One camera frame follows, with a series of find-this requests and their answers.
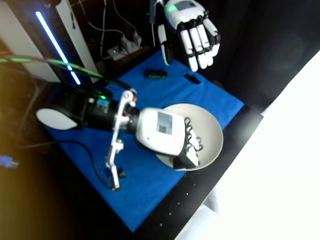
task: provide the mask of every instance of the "black curtain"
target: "black curtain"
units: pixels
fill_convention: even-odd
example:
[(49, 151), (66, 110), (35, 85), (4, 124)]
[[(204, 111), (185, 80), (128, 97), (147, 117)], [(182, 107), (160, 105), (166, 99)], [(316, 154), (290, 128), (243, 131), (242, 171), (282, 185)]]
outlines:
[(318, 0), (199, 2), (221, 33), (215, 65), (201, 73), (258, 111), (320, 50)]

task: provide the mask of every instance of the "black table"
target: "black table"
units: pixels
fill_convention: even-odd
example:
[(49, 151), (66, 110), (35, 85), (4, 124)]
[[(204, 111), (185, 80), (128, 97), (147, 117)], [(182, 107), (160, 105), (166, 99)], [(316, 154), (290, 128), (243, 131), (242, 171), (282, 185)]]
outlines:
[(244, 106), (223, 130), (224, 145), (219, 157), (206, 168), (187, 172), (134, 233), (131, 233), (58, 145), (52, 148), (50, 162), (57, 172), (57, 180), (92, 239), (170, 240), (178, 235), (202, 204), (262, 118), (259, 113)]

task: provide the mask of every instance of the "blue light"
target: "blue light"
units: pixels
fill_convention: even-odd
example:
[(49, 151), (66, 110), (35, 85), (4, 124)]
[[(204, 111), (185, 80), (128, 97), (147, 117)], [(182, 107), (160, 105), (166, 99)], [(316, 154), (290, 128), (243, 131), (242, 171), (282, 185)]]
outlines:
[[(60, 55), (62, 61), (63, 61), (65, 64), (69, 63), (69, 62), (68, 62), (68, 59), (66, 58), (66, 56), (65, 56), (65, 54), (64, 54), (64, 52), (62, 51), (61, 47), (59, 46), (56, 38), (54, 37), (54, 35), (52, 34), (50, 28), (48, 27), (48, 25), (47, 25), (44, 17), (43, 17), (42, 14), (41, 14), (41, 12), (36, 11), (36, 12), (35, 12), (35, 15), (36, 15), (36, 17), (39, 19), (39, 21), (40, 21), (43, 29), (45, 30), (46, 34), (47, 34), (48, 37), (50, 38), (50, 40), (51, 40), (52, 44), (54, 45), (56, 51), (57, 51), (58, 54)], [(81, 83), (80, 83), (80, 80), (79, 80), (79, 78), (77, 77), (77, 75), (75, 74), (75, 72), (72, 71), (72, 67), (68, 65), (67, 68), (70, 70), (70, 73), (71, 73), (74, 81), (76, 82), (76, 84), (80, 85), (80, 84), (81, 84)]]

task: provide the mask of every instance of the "bowl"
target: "bowl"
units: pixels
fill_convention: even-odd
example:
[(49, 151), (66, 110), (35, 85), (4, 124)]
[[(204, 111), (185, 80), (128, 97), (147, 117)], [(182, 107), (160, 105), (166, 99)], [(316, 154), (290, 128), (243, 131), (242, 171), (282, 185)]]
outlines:
[[(176, 169), (177, 171), (196, 171), (212, 164), (219, 156), (224, 144), (224, 135), (217, 119), (206, 109), (188, 103), (179, 103), (168, 106), (166, 111), (179, 114), (191, 119), (191, 126), (197, 137), (201, 138), (203, 149), (197, 152), (199, 165), (186, 169)], [(173, 164), (168, 156), (156, 154), (164, 164), (173, 168)]]

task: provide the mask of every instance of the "green light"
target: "green light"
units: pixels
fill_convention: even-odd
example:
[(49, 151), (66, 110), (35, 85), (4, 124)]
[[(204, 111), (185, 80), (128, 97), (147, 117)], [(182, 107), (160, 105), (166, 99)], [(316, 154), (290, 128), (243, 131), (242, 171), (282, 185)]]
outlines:
[(177, 8), (176, 8), (176, 6), (175, 5), (171, 5), (171, 6), (168, 6), (167, 8), (166, 8), (166, 11), (168, 12), (168, 13), (171, 13), (171, 12), (173, 12), (174, 10), (176, 10)]

